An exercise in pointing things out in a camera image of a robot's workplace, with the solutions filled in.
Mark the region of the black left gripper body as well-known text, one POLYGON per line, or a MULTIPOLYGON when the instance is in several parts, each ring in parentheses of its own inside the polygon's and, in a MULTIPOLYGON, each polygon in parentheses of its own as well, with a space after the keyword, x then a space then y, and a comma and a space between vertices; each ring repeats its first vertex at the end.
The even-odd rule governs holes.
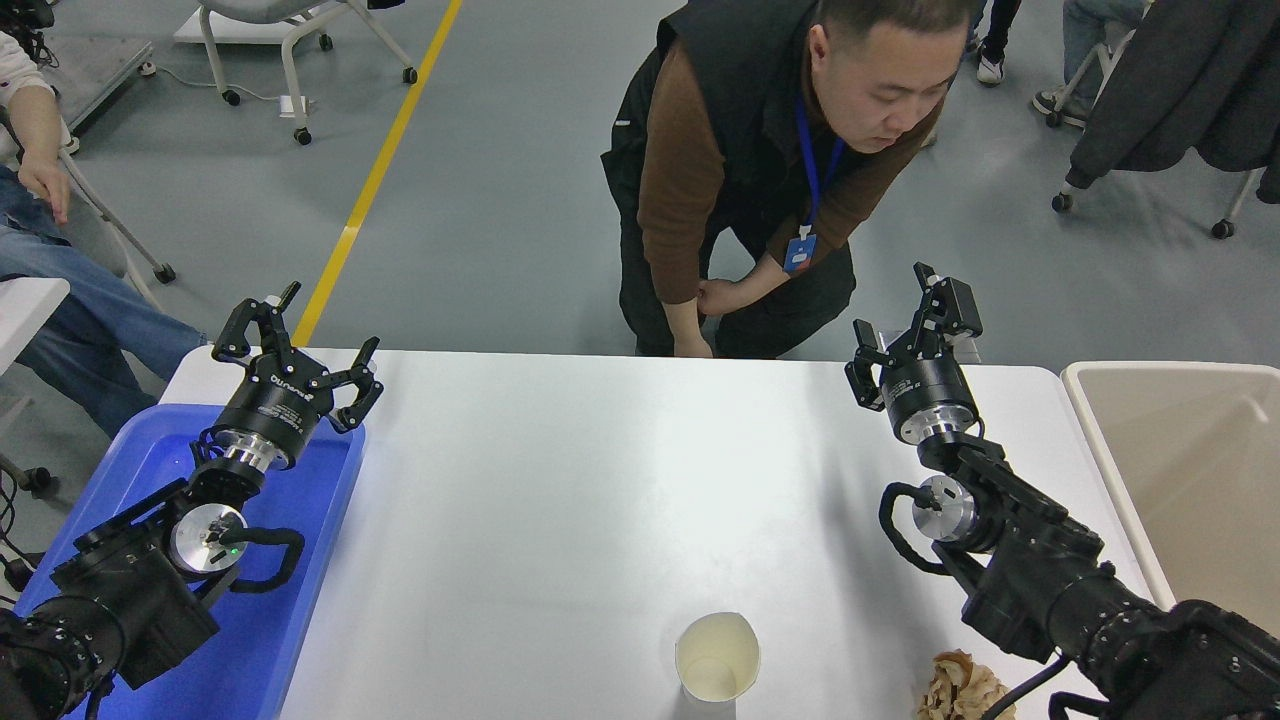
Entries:
POLYGON ((334 409, 329 389, 308 386, 326 368, 296 351, 289 363, 279 352, 252 360, 244 380, 215 420, 215 432, 256 434, 280 451, 301 451, 323 415, 334 409))

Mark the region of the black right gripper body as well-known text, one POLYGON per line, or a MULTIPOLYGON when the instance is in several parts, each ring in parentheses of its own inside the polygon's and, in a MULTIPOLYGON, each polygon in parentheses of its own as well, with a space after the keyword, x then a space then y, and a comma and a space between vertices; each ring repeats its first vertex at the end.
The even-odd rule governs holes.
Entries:
POLYGON ((895 436, 965 433, 979 410, 954 356, 891 357, 879 374, 881 398, 895 436))

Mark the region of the person's left hand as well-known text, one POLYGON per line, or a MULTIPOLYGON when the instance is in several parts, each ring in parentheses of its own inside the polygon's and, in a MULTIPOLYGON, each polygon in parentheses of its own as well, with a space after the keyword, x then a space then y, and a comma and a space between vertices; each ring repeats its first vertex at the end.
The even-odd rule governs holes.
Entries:
POLYGON ((698 291, 698 313, 703 316, 723 316, 750 304, 740 281, 722 278, 704 279, 698 291))

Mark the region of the person's hand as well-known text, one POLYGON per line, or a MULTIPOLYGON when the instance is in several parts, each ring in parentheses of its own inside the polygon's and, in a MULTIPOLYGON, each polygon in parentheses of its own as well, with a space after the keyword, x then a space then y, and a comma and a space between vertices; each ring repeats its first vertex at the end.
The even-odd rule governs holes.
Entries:
POLYGON ((58 225, 68 223, 70 204, 70 179, 61 169, 59 152, 52 154, 26 150, 18 172, 19 182, 33 195, 44 200, 58 225))

